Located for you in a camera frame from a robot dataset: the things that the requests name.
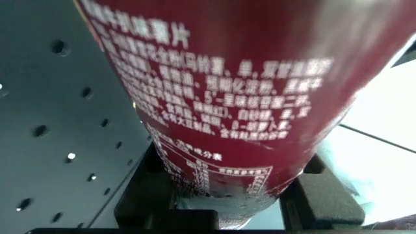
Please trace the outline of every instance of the metal plate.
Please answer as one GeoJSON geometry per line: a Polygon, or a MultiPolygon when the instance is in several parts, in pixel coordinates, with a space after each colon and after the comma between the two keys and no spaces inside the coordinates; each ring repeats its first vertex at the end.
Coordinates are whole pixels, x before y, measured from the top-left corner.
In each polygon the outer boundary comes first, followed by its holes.
{"type": "Polygon", "coordinates": [[[72,1],[0,1],[0,22],[0,232],[91,226],[149,135],[72,1]]]}

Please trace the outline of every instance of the red cylindrical container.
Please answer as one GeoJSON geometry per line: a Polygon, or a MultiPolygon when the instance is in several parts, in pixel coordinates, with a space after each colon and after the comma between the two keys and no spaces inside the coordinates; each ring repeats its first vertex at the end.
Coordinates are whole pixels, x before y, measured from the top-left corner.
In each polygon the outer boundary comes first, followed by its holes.
{"type": "Polygon", "coordinates": [[[415,0],[79,6],[182,202],[228,225],[278,198],[416,30],[415,0]]]}

